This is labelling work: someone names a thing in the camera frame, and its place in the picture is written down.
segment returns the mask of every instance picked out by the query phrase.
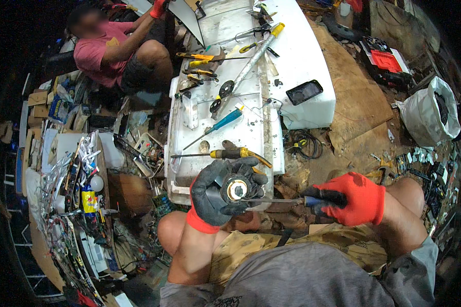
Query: black-palmed glove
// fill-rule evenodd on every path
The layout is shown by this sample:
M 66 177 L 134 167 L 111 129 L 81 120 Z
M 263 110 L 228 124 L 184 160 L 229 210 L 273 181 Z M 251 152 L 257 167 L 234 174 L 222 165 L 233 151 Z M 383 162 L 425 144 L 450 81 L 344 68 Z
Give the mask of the black-palmed glove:
M 254 197 L 263 196 L 263 190 L 260 192 L 259 189 L 261 185 L 268 182 L 268 178 L 253 172 L 252 167 L 258 163 L 255 157 L 240 158 L 233 162 L 215 160 L 202 169 L 190 186 L 192 207 L 188 212 L 186 222 L 200 232 L 212 234 L 217 233 L 220 226 L 227 223 L 232 215 L 244 213 L 248 207 L 247 202 L 238 201 L 227 204 L 222 199 L 209 200 L 206 190 L 215 189 L 213 182 L 218 176 L 225 177 L 228 174 L 237 173 L 246 176 L 252 183 L 251 190 L 256 194 Z

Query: knee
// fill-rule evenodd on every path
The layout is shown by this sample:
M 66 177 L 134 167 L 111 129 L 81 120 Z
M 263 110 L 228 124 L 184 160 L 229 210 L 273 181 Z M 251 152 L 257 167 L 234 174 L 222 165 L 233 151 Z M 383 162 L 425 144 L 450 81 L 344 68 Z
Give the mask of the knee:
M 157 226 L 157 238 L 159 239 L 162 247 L 170 255 L 174 255 L 177 247 L 179 246 L 185 220 L 186 213 L 174 211 L 166 214 L 159 221 L 159 225 Z
M 137 51 L 137 59 L 146 65 L 163 58 L 169 58 L 169 52 L 163 44 L 153 39 L 144 42 Z
M 418 182 L 409 177 L 404 177 L 400 178 L 393 187 L 395 187 L 399 193 L 410 196 L 411 201 L 406 201 L 403 205 L 408 207 L 415 215 L 421 217 L 425 206 L 425 198 L 423 189 Z

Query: white workbench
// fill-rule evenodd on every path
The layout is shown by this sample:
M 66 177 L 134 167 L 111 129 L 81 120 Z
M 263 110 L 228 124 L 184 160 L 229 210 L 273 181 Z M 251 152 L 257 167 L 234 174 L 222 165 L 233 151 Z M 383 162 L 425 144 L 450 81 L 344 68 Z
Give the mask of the white workbench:
M 217 55 L 220 52 L 220 47 L 224 48 L 227 58 L 250 57 L 254 54 L 257 48 L 253 48 L 244 54 L 240 54 L 238 51 L 245 45 L 261 40 L 262 38 L 259 37 L 259 34 L 257 34 L 257 37 L 250 35 L 239 39 L 239 42 L 232 40 L 223 43 L 225 40 L 234 38 L 240 32 L 259 26 L 258 22 L 245 12 L 251 9 L 252 3 L 253 1 L 249 0 L 205 0 L 203 2 L 202 6 L 206 17 L 199 20 L 199 25 L 202 29 L 205 44 L 207 46 L 211 45 L 210 49 L 204 54 Z M 264 3 L 268 6 L 269 13 L 278 12 L 273 16 L 274 23 L 272 26 L 278 22 L 285 24 L 285 28 L 278 36 L 278 39 L 270 46 L 280 55 L 279 58 L 270 56 L 271 61 L 279 72 L 279 76 L 272 76 L 266 60 L 262 58 L 255 66 L 255 69 L 252 69 L 247 75 L 246 80 L 237 89 L 236 94 L 230 98 L 226 106 L 222 107 L 223 109 L 219 112 L 217 120 L 221 120 L 234 110 L 234 105 L 238 103 L 245 106 L 243 116 L 220 130 L 212 132 L 202 140 L 208 141 L 210 150 L 215 150 L 223 149 L 221 143 L 227 139 L 237 146 L 245 146 L 271 161 L 274 165 L 273 169 L 268 169 L 262 165 L 259 166 L 259 169 L 268 175 L 269 183 L 265 187 L 265 196 L 272 198 L 273 174 L 280 174 L 285 170 L 282 130 L 276 111 L 281 104 L 276 102 L 264 105 L 264 102 L 268 97 L 281 100 L 284 103 L 281 108 L 282 113 L 293 121 L 292 123 L 286 121 L 285 124 L 292 129 L 316 128 L 317 125 L 311 125 L 310 122 L 316 120 L 317 114 L 304 113 L 318 113 L 317 110 L 314 110 L 314 106 L 320 106 L 321 104 L 329 104 L 331 107 L 331 103 L 333 103 L 334 109 L 335 96 L 320 47 L 297 3 L 294 0 L 280 0 L 279 2 L 267 0 Z M 303 39 L 297 39 L 299 34 L 302 35 Z M 203 53 L 202 47 L 197 45 L 194 39 L 189 41 L 187 47 L 188 51 L 192 53 Z M 305 54 L 309 54 L 307 61 L 297 60 L 298 58 L 303 58 Z M 189 60 L 183 62 L 182 70 L 187 68 L 188 62 Z M 169 157 L 174 154 L 200 153 L 199 146 L 201 141 L 196 142 L 184 152 L 182 149 L 201 136 L 205 128 L 211 127 L 217 122 L 210 118 L 210 104 L 217 96 L 220 86 L 228 80 L 234 80 L 247 62 L 247 59 L 224 61 L 215 71 L 218 75 L 218 83 L 205 82 L 204 85 L 190 90 L 192 98 L 197 100 L 198 113 L 198 125 L 193 130 L 185 127 L 182 123 L 182 113 L 185 112 L 185 109 L 182 108 L 181 101 L 172 99 L 165 148 L 167 158 L 165 175 L 167 177 L 168 195 L 173 202 L 190 204 L 189 186 L 194 177 L 201 169 L 210 164 L 212 159 L 210 157 L 182 158 L 179 167 L 177 167 L 177 161 L 172 161 Z M 177 81 L 178 85 L 185 78 L 186 75 L 181 73 Z M 273 85 L 273 80 L 277 78 L 284 83 L 280 87 Z M 292 106 L 288 103 L 285 91 L 312 79 L 320 82 L 324 89 L 323 94 L 316 96 L 316 101 L 307 101 L 299 106 Z M 325 102 L 318 98 L 321 95 Z M 331 123 L 333 111 L 331 111 L 331 119 L 328 119 L 329 115 L 325 116 L 323 114 L 320 117 L 323 122 L 329 121 L 325 126 Z

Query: hammer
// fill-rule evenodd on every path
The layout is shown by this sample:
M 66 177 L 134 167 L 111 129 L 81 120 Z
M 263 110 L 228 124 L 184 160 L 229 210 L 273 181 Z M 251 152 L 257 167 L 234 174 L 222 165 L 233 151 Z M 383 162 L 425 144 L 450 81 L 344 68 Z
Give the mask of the hammer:
M 381 186 L 385 185 L 387 176 L 395 178 L 394 173 L 391 171 L 391 168 L 389 167 L 380 167 L 378 168 L 378 170 L 382 170 Z

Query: metal plate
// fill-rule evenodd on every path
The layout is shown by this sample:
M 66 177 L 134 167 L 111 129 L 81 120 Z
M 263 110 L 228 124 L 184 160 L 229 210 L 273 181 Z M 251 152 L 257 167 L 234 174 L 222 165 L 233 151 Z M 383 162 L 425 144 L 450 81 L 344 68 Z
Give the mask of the metal plate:
M 198 24 L 197 15 L 191 7 L 184 0 L 176 0 L 170 1 L 167 9 L 183 23 L 188 31 L 196 38 L 198 43 L 205 48 L 205 42 L 203 41 L 202 30 Z

